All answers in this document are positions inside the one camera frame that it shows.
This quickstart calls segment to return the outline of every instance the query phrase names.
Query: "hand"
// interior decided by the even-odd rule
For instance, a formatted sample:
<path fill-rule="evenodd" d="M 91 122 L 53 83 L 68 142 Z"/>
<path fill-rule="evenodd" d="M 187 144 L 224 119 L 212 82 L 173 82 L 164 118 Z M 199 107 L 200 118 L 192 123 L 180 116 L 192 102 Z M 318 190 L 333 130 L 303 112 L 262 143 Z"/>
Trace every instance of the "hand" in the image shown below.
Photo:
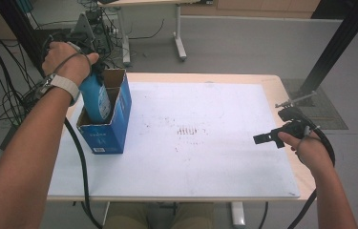
<path fill-rule="evenodd" d="M 311 171 L 312 175 L 326 172 L 333 169 L 328 152 L 319 137 L 315 133 L 300 140 L 292 135 L 279 132 L 280 140 L 291 146 L 291 150 L 296 151 L 303 164 Z"/>
<path fill-rule="evenodd" d="M 42 69 L 45 75 L 53 73 L 53 71 L 66 60 L 69 56 L 77 53 L 77 51 L 67 43 L 64 42 L 51 42 L 48 55 L 42 63 Z M 90 60 L 83 55 L 77 55 L 65 62 L 65 64 L 57 71 L 57 74 L 69 78 L 77 86 L 89 75 L 90 68 L 97 60 L 97 53 L 90 53 L 87 55 Z"/>

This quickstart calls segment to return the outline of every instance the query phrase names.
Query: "cabinet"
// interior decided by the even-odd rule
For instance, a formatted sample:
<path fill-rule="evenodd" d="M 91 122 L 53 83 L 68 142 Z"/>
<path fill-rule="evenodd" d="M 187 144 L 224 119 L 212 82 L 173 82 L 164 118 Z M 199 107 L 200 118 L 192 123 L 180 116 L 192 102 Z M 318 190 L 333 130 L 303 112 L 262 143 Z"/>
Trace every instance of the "cabinet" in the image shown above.
<path fill-rule="evenodd" d="M 183 15 L 310 18 L 321 0 L 214 0 L 211 5 L 185 5 Z"/>

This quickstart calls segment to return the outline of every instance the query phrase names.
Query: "person's right arm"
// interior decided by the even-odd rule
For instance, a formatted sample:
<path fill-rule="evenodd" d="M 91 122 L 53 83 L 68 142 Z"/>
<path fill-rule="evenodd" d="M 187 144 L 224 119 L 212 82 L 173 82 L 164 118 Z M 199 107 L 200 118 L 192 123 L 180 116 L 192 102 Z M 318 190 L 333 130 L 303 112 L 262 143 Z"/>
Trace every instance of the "person's right arm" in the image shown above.
<path fill-rule="evenodd" d="M 315 179 L 319 228 L 358 228 L 343 185 L 318 136 L 311 134 L 301 141 L 287 133 L 279 133 L 279 138 L 297 151 Z"/>

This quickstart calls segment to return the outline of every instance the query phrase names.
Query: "forearm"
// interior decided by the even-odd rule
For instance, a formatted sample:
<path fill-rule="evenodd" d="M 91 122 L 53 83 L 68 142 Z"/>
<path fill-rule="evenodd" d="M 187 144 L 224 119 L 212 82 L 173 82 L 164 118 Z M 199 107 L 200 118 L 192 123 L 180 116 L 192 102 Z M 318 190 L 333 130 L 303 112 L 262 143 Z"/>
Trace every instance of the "forearm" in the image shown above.
<path fill-rule="evenodd" d="M 319 228 L 358 228 L 335 170 L 329 168 L 328 171 L 314 177 L 318 197 Z"/>
<path fill-rule="evenodd" d="M 0 222 L 6 223 L 1 228 L 39 226 L 70 101 L 66 91 L 50 90 L 0 158 Z"/>

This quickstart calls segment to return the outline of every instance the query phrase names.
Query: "blue bottle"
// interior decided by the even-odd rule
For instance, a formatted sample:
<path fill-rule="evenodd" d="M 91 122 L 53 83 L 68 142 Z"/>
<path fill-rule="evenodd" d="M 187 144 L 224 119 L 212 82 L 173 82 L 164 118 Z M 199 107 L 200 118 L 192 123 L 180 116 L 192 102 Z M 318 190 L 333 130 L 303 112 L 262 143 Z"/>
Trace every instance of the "blue bottle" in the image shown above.
<path fill-rule="evenodd" d="M 79 87 L 84 107 L 93 124 L 104 124 L 111 114 L 110 98 L 103 80 L 96 73 L 89 75 Z"/>

